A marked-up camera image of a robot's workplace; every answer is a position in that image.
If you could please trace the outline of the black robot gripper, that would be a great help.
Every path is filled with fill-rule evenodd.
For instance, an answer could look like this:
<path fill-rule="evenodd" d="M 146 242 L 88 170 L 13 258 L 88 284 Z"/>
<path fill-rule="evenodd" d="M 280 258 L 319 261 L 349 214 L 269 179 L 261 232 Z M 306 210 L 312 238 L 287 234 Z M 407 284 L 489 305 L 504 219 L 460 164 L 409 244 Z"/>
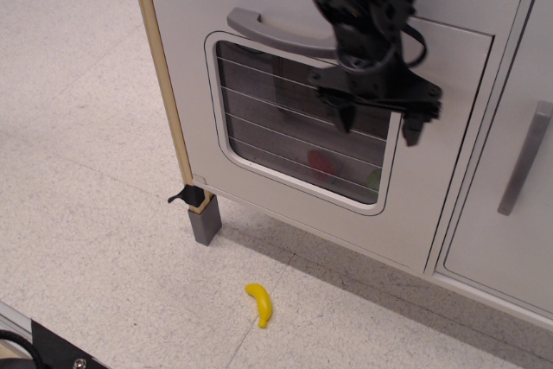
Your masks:
<path fill-rule="evenodd" d="M 312 70 L 308 80 L 333 111 L 339 131 L 352 129 L 361 106 L 395 111 L 404 115 L 402 132 L 406 145 L 412 147 L 418 144 L 426 121 L 438 119 L 442 108 L 442 89 L 412 71 L 426 55 L 426 48 L 411 62 L 393 52 L 380 62 L 345 55 L 337 66 Z"/>

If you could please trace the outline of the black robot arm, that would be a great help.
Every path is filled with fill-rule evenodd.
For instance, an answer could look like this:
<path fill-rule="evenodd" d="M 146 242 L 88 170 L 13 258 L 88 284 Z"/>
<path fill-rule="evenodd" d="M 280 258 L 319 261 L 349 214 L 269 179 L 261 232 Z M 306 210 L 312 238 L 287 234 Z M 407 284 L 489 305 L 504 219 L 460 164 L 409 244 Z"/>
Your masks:
<path fill-rule="evenodd" d="M 335 126 L 350 131 L 362 105 L 395 111 L 403 116 L 407 145 L 417 145 L 423 126 L 440 116 L 442 89 L 411 70 L 424 61 L 426 48 L 413 61 L 404 59 L 403 35 L 426 43 L 408 24 L 415 0 L 313 2 L 333 28 L 330 55 L 337 64 L 312 71 L 308 80 L 332 108 Z"/>

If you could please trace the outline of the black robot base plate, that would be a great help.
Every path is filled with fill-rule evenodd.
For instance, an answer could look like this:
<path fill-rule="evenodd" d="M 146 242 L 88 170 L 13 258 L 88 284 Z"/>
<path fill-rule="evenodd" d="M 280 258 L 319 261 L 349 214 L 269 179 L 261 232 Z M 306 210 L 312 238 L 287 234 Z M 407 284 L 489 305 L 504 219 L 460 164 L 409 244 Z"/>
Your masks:
<path fill-rule="evenodd" d="M 107 368 L 91 354 L 34 320 L 31 321 L 31 334 L 33 346 L 41 355 L 46 368 Z"/>

